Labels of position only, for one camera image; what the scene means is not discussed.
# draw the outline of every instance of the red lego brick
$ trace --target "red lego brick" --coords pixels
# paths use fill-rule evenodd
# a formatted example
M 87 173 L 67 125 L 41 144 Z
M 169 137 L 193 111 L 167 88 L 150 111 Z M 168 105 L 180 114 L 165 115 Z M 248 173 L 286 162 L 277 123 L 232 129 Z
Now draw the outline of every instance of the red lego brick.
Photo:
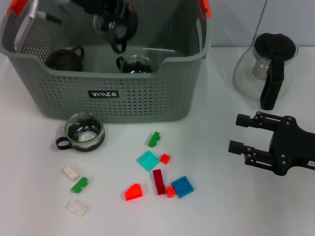
M 163 162 L 165 165 L 169 162 L 171 157 L 169 155 L 163 154 L 160 158 L 160 162 Z
M 175 189 L 172 186 L 167 187 L 167 197 L 172 198 L 176 194 Z
M 135 183 L 125 192 L 126 201 L 142 197 L 142 189 L 139 183 Z
M 162 172 L 161 170 L 154 170 L 153 171 L 153 177 L 154 177 L 154 182 L 156 183 L 156 188 L 157 188 L 157 194 L 166 194 L 166 189 L 165 185 L 163 183 L 163 177 L 162 177 Z

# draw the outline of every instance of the basket label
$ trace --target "basket label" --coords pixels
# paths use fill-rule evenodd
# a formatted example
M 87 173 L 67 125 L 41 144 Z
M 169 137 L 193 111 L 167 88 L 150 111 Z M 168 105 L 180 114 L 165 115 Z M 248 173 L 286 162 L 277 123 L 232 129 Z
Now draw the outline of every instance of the basket label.
M 314 161 L 309 161 L 308 165 L 315 167 L 315 162 Z
M 118 98 L 118 90 L 95 90 L 88 91 L 90 98 Z

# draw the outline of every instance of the coffee pot lid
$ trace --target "coffee pot lid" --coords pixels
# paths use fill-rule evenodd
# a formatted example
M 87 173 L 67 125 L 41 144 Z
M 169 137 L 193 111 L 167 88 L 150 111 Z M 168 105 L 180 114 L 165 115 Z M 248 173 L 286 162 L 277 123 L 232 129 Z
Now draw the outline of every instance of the coffee pot lid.
M 284 61 L 294 58 L 296 52 L 295 43 L 287 36 L 277 33 L 263 33 L 259 35 L 255 42 L 256 52 L 269 60 L 274 55 L 283 56 Z

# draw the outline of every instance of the coffee pot handle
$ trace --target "coffee pot handle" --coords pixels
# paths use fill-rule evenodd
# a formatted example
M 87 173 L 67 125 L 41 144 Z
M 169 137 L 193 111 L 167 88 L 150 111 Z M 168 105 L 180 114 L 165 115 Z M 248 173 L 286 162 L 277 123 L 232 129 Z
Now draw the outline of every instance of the coffee pot handle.
M 274 55 L 267 71 L 267 79 L 260 96 L 261 108 L 272 110 L 284 81 L 284 58 Z
M 75 51 L 77 51 L 78 49 L 80 49 L 80 51 L 81 51 L 80 60 L 82 60 L 83 57 L 84 57 L 84 54 L 85 54 L 83 47 L 77 46 L 77 47 L 72 48 L 71 51 L 72 51 L 73 53 L 75 53 Z
M 64 141 L 68 142 L 69 144 L 63 145 L 63 146 L 59 145 L 59 143 L 64 142 Z M 57 148 L 60 149 L 60 150 L 67 150 L 67 149 L 72 148 L 72 146 L 71 146 L 71 144 L 70 144 L 70 142 L 69 142 L 67 137 L 60 137 L 60 138 L 58 138 L 56 140 L 56 145 L 57 145 Z
M 120 67 L 121 67 L 121 65 L 124 63 L 125 60 L 126 60 L 126 59 L 125 59 L 124 57 L 118 57 L 118 58 L 116 59 L 116 65 L 117 65 L 117 67 L 118 67 L 119 70 L 120 70 Z

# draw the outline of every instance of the teal lego tile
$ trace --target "teal lego tile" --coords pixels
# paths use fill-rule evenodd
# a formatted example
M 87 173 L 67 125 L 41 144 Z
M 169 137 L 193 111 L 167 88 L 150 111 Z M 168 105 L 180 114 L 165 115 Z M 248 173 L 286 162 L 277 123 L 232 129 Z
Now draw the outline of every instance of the teal lego tile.
M 138 162 L 144 167 L 144 169 L 150 171 L 159 163 L 159 159 L 152 152 L 147 151 L 138 159 Z

